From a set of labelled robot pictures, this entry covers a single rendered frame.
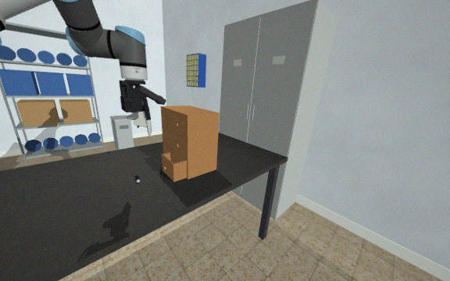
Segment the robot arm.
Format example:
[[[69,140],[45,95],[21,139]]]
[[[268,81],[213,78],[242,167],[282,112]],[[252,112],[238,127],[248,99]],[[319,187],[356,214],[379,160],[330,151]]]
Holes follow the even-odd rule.
[[[0,32],[5,21],[51,0],[0,0]],[[90,58],[119,59],[121,78],[148,80],[145,36],[130,27],[102,28],[92,0],[52,0],[65,21],[66,38],[78,54]],[[146,87],[139,92],[159,105],[166,99]]]

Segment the brown wooden drawer front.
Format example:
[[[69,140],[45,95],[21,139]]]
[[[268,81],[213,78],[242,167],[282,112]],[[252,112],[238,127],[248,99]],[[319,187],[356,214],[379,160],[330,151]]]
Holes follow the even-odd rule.
[[[163,127],[162,135],[163,135],[163,142],[173,149],[173,131]]]
[[[163,118],[164,117],[164,118]],[[162,124],[173,130],[173,115],[172,111],[162,108]]]
[[[165,153],[169,153],[169,152],[173,152],[173,149],[168,147],[166,144],[163,145],[163,150],[164,150],[164,154]]]
[[[173,139],[174,139],[174,150],[179,152],[185,158],[188,158],[187,139],[177,133],[173,135]]]
[[[173,131],[187,137],[187,116],[176,112],[173,114]]]
[[[162,170],[173,181],[188,177],[188,161],[177,152],[162,154]]]

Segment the tan wooden chest of drawers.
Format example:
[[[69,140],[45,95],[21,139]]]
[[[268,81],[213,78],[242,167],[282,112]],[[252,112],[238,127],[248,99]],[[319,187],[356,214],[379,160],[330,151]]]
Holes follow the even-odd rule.
[[[161,106],[161,118],[164,107],[187,116],[187,137],[172,130],[187,139],[187,179],[216,170],[220,114],[190,105]]]

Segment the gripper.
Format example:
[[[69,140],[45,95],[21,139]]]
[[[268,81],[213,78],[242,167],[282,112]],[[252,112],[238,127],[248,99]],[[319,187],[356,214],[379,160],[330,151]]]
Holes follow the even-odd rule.
[[[125,85],[123,85],[125,84]],[[151,116],[147,97],[139,92],[141,80],[120,80],[120,101],[122,110],[132,112],[127,119],[133,120],[134,125],[147,127],[148,136],[152,134]],[[135,87],[134,87],[135,86]],[[130,108],[131,107],[131,108]]]

